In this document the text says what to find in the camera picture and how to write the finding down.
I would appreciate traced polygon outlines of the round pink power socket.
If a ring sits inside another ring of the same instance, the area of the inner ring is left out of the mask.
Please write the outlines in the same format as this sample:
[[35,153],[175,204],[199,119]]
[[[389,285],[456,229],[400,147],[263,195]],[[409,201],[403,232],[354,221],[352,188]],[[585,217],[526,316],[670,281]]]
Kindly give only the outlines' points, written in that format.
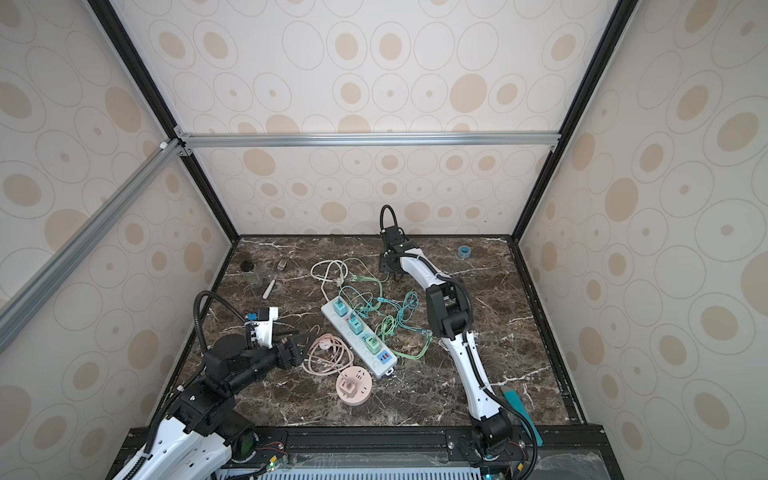
[[370,398],[372,384],[373,380],[367,369],[351,366],[339,373],[335,387],[344,404],[360,406]]

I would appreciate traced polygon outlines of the white colourful power strip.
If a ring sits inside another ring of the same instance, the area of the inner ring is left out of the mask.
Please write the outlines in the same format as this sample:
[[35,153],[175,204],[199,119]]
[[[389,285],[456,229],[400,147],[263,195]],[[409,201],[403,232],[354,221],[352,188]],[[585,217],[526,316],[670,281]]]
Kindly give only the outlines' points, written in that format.
[[[373,374],[374,377],[379,379],[383,376],[391,375],[394,372],[394,368],[397,364],[397,356],[368,326],[362,316],[358,314],[345,300],[344,301],[349,308],[348,314],[345,317],[339,317],[335,313],[332,306],[333,301],[337,297],[329,300],[321,307],[321,312],[323,315],[341,335],[346,344],[354,351],[354,354],[365,364],[365,366]],[[359,317],[364,322],[365,329],[361,335],[355,335],[350,330],[348,319],[351,315]],[[371,354],[370,351],[366,348],[364,339],[367,335],[375,335],[380,340],[382,349],[378,355]]]

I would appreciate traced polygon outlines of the aluminium frame left bar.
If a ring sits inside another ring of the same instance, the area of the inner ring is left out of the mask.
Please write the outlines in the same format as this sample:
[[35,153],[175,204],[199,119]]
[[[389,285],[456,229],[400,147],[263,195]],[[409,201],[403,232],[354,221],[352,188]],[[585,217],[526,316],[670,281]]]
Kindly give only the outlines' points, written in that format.
[[1,310],[1,349],[6,350],[65,280],[133,205],[167,163],[181,153],[170,139],[139,167]]

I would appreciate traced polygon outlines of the aluminium frame crossbar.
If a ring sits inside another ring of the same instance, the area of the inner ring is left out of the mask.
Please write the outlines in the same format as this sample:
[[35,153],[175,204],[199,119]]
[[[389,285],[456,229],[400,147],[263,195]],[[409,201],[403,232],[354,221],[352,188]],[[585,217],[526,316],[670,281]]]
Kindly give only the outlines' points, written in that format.
[[180,140],[194,148],[303,148],[303,147],[413,147],[413,146],[556,146],[556,131],[482,132],[378,132],[302,134],[182,133]]

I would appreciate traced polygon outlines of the pink charger plug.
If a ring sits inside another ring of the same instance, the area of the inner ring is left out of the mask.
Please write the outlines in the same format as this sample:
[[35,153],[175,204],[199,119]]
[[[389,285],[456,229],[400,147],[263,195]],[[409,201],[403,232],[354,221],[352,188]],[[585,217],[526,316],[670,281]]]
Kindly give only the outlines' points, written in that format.
[[358,389],[358,381],[354,377],[341,375],[337,387],[343,396],[354,397]]

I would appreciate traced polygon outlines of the glass spice jar black lid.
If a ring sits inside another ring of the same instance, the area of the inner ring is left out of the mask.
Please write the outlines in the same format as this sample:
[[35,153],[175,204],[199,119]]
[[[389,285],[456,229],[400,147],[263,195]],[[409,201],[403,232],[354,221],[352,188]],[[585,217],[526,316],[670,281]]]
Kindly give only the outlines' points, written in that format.
[[239,267],[242,277],[251,289],[256,289],[262,285],[262,276],[253,261],[249,259],[243,260],[240,262]]

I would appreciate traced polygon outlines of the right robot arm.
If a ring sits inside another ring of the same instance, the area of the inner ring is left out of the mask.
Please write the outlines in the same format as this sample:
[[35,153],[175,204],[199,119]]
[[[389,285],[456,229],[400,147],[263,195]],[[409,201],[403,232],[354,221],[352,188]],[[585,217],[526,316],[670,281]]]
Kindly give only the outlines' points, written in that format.
[[522,461],[515,479],[526,479],[538,461],[538,440],[533,425],[493,390],[478,353],[474,308],[463,282],[436,267],[423,250],[400,227],[395,210],[385,204],[379,214],[379,232],[384,251],[379,267],[384,273],[412,277],[425,291],[427,320],[431,333],[450,354],[462,382],[473,425],[472,442],[481,459],[497,457],[516,441],[517,432],[529,442],[519,444]]

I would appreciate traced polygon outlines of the teal charger plug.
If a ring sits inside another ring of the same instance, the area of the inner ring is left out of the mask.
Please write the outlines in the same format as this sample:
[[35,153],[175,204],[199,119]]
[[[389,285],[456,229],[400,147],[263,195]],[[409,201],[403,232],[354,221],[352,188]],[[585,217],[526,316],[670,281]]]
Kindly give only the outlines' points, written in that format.
[[340,297],[337,297],[333,301],[332,306],[333,306],[333,309],[334,309],[335,313],[339,317],[345,317],[348,314],[349,308],[348,308],[347,304],[345,303],[345,301],[342,300]]

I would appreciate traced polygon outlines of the teal handled tool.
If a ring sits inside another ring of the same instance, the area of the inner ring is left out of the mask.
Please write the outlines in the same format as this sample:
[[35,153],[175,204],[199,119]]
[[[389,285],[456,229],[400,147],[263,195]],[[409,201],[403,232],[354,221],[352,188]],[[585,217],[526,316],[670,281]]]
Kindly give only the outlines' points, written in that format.
[[543,446],[543,440],[541,438],[541,435],[539,434],[537,428],[535,427],[535,424],[527,411],[522,399],[518,395],[518,393],[514,390],[508,390],[504,393],[504,398],[507,400],[507,402],[510,404],[513,410],[515,410],[517,413],[519,413],[521,416],[523,416],[526,421],[528,422],[531,429],[528,429],[528,433],[533,433],[536,440],[536,445],[538,447]]

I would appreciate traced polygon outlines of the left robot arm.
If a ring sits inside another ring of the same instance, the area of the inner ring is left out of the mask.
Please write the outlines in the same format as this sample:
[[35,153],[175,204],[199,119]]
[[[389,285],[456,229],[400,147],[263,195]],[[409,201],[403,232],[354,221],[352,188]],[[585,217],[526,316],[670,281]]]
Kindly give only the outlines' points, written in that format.
[[[208,343],[201,304],[220,303],[239,321],[241,333]],[[275,307],[244,314],[219,294],[203,290],[193,301],[194,331],[201,350],[196,372],[165,401],[150,423],[143,447],[117,473],[119,479],[257,479],[273,461],[256,469],[246,463],[269,451],[259,445],[252,421],[237,412],[237,395],[276,369],[302,366],[316,336],[310,331],[275,332]]]

